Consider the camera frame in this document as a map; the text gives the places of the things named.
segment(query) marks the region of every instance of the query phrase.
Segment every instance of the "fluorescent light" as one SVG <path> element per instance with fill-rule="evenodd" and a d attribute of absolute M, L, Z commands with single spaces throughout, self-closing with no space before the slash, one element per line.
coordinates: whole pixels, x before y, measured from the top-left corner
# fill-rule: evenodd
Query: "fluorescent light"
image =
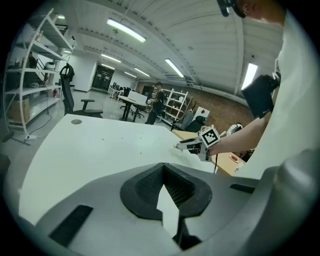
<path fill-rule="evenodd" d="M 107 67 L 107 68 L 109 68 L 109 69 L 112 69 L 112 70 L 114 70 L 115 68 L 114 67 L 112 67 L 112 66 L 108 66 L 108 65 L 106 65 L 106 64 L 101 64 L 102 66 L 105 66 L 105 67 Z"/>
<path fill-rule="evenodd" d="M 245 79 L 242 85 L 241 90 L 246 88 L 248 85 L 250 85 L 255 78 L 256 72 L 257 72 L 258 66 L 254 65 L 252 63 L 249 63 L 248 70 L 246 71 Z"/>
<path fill-rule="evenodd" d="M 121 61 L 120 61 L 120 60 L 117 60 L 117 59 L 112 58 L 112 57 L 110 57 L 110 56 L 107 56 L 107 55 L 104 55 L 104 54 L 101 54 L 101 56 L 102 56 L 102 57 L 105 57 L 105 58 L 108 58 L 108 59 L 110 59 L 110 60 L 113 60 L 113 61 L 116 61 L 116 62 L 121 63 Z"/>
<path fill-rule="evenodd" d="M 166 63 L 168 63 L 170 65 L 171 68 L 174 69 L 175 72 L 177 72 L 179 77 L 184 78 L 184 75 L 179 71 L 179 69 L 177 69 L 177 67 L 171 62 L 170 59 L 167 58 L 165 61 L 166 61 Z"/>
<path fill-rule="evenodd" d="M 127 34 L 129 34 L 130 36 L 133 36 L 135 39 L 138 39 L 140 42 L 145 42 L 146 41 L 146 38 L 143 37 L 142 35 L 139 35 L 137 32 L 133 31 L 131 28 L 109 18 L 106 22 L 108 25 L 112 26 L 112 27 L 115 27 Z"/>
<path fill-rule="evenodd" d="M 136 71 L 139 71 L 140 73 L 146 75 L 147 77 L 150 77 L 150 75 L 146 74 L 145 72 L 142 72 L 141 70 L 137 69 L 136 67 L 134 68 Z"/>
<path fill-rule="evenodd" d="M 128 73 L 128 72 L 124 72 L 124 73 L 126 73 L 126 74 L 128 74 L 129 76 L 132 76 L 132 77 L 134 77 L 134 78 L 137 78 L 135 75 L 130 74 L 130 73 Z"/>

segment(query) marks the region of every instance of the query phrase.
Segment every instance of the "white rack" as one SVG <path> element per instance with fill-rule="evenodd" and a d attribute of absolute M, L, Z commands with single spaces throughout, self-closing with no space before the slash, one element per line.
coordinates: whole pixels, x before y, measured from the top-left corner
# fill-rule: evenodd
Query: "white rack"
<path fill-rule="evenodd" d="M 167 90 L 167 89 L 163 89 L 166 92 L 169 92 L 169 97 L 167 97 L 166 100 L 166 106 L 165 106 L 165 115 L 168 116 L 170 119 L 173 119 L 174 121 L 180 121 L 184 114 L 185 111 L 188 109 L 189 104 L 192 100 L 192 97 L 190 99 L 188 99 L 188 92 L 183 93 L 183 92 L 179 92 L 179 91 L 175 91 L 174 89 L 171 90 Z M 175 98 L 173 98 L 175 95 L 181 95 L 181 97 L 183 97 L 183 100 L 177 100 Z M 169 125 L 172 124 L 172 122 L 170 122 L 169 120 L 167 120 L 166 118 L 161 118 L 164 122 L 168 123 Z"/>
<path fill-rule="evenodd" d="M 53 49 L 48 48 L 47 46 L 41 44 L 40 42 L 36 41 L 36 38 L 38 37 L 39 33 L 42 32 L 42 35 L 51 41 L 56 48 L 58 48 L 58 51 L 61 53 L 63 52 L 63 49 L 71 49 L 73 51 L 73 47 L 68 43 L 67 39 L 61 34 L 53 20 L 50 18 L 51 13 L 53 12 L 53 8 L 46 14 L 46 15 L 37 15 L 31 17 L 27 23 L 29 23 L 34 29 L 35 33 L 32 36 L 32 39 L 30 42 L 27 42 L 25 44 L 19 43 L 16 46 L 21 47 L 25 49 L 26 47 L 26 55 L 22 63 L 22 68 L 18 69 L 8 69 L 8 64 L 6 66 L 6 72 L 4 74 L 3 79 L 3 109 L 4 109 L 4 118 L 6 123 L 10 127 L 15 128 L 22 128 L 24 130 L 24 133 L 27 135 L 27 123 L 30 122 L 34 117 L 36 117 L 38 114 L 40 114 L 42 111 L 46 110 L 48 107 L 52 106 L 53 104 L 59 102 L 61 100 L 62 95 L 62 88 L 59 85 L 47 85 L 46 87 L 39 87 L 39 88 L 24 88 L 24 76 L 26 72 L 35 72 L 35 73 L 47 73 L 47 74 L 57 74 L 59 71 L 57 70 L 45 70 L 45 69 L 38 69 L 38 68 L 26 68 L 27 62 L 28 62 L 28 56 L 30 52 L 35 52 L 39 55 L 45 56 L 51 60 L 56 61 L 55 66 L 57 67 L 57 61 L 66 61 L 68 62 L 68 59 L 65 59 L 60 55 L 59 53 L 55 52 Z M 6 80 L 7 80 L 7 73 L 21 73 L 20 75 L 20 83 L 18 89 L 13 89 L 6 91 Z M 59 90 L 59 98 L 56 97 L 45 97 L 38 100 L 35 100 L 30 103 L 30 118 L 28 121 L 25 120 L 24 117 L 24 111 L 23 111 L 23 96 L 34 94 L 41 91 L 47 91 L 47 90 Z M 10 109 L 10 106 L 15 98 L 15 96 L 19 96 L 19 110 L 20 110 L 20 116 L 21 121 L 16 122 L 13 120 L 7 120 L 7 112 Z M 12 96 L 10 99 L 10 103 L 8 106 L 6 106 L 6 97 Z"/>

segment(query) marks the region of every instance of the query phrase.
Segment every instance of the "brick wall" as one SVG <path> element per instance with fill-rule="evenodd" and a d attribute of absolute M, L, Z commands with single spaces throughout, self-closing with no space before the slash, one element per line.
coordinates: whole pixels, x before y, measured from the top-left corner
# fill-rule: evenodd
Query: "brick wall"
<path fill-rule="evenodd" d="M 150 85 L 151 83 L 139 82 L 136 87 L 136 91 L 138 93 L 142 93 L 144 86 Z M 252 114 L 247 106 L 228 98 L 206 91 L 184 88 L 181 86 L 163 85 L 163 88 L 168 90 L 174 89 L 179 92 L 183 90 L 184 93 L 188 92 L 188 95 L 193 97 L 192 102 L 197 101 L 197 106 L 195 107 L 196 110 L 198 107 L 202 107 L 210 111 L 210 116 L 206 124 L 213 124 L 219 133 L 227 131 L 231 125 L 236 124 L 237 122 L 246 126 L 253 121 Z"/>

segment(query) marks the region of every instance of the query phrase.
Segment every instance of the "concrete floor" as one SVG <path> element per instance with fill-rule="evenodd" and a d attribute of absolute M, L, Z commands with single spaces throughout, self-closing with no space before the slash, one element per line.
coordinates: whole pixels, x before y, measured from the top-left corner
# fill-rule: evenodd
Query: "concrete floor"
<path fill-rule="evenodd" d="M 120 109 L 123 105 L 121 101 L 115 99 L 110 99 L 109 95 L 97 92 L 80 92 L 72 91 L 74 108 L 73 110 L 81 110 L 83 102 L 81 99 L 93 99 L 95 102 L 89 102 L 87 109 L 103 109 L 103 118 L 105 119 L 114 119 L 119 120 L 122 117 L 124 109 Z M 9 157 L 11 165 L 9 167 L 8 173 L 5 178 L 3 195 L 5 198 L 9 198 L 8 203 L 12 213 L 17 214 L 19 209 L 19 197 L 20 189 L 23 185 L 27 170 L 33 157 L 35 156 L 38 148 L 41 143 L 46 138 L 46 135 L 55 127 L 55 125 L 64 117 L 64 104 L 62 101 L 54 104 L 49 108 L 49 114 L 52 116 L 52 119 L 42 128 L 49 119 L 50 116 L 47 114 L 47 111 L 42 112 L 37 117 L 35 117 L 27 126 L 28 132 L 32 132 L 38 128 L 39 130 L 32 133 L 32 135 L 37 135 L 35 140 L 27 140 L 26 142 L 30 145 L 25 145 L 15 140 L 8 140 L 5 143 L 2 143 L 0 146 L 0 153 Z M 148 114 L 142 112 L 144 118 L 139 118 L 137 116 L 135 122 L 144 124 L 147 121 Z M 154 125 L 164 126 L 168 129 L 170 127 L 163 122 L 156 122 Z M 24 140 L 25 135 L 15 132 L 14 138 L 18 140 Z"/>

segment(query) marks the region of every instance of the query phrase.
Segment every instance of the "cardboard box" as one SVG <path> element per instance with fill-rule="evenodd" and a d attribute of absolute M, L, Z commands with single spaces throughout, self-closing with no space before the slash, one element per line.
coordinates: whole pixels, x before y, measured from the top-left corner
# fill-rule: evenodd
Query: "cardboard box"
<path fill-rule="evenodd" d="M 30 120 L 30 103 L 29 98 L 22 100 L 22 111 L 24 116 L 24 122 L 28 122 Z M 22 122 L 20 115 L 20 101 L 14 100 L 11 104 L 11 108 L 9 111 L 9 118 L 13 119 L 15 122 Z"/>

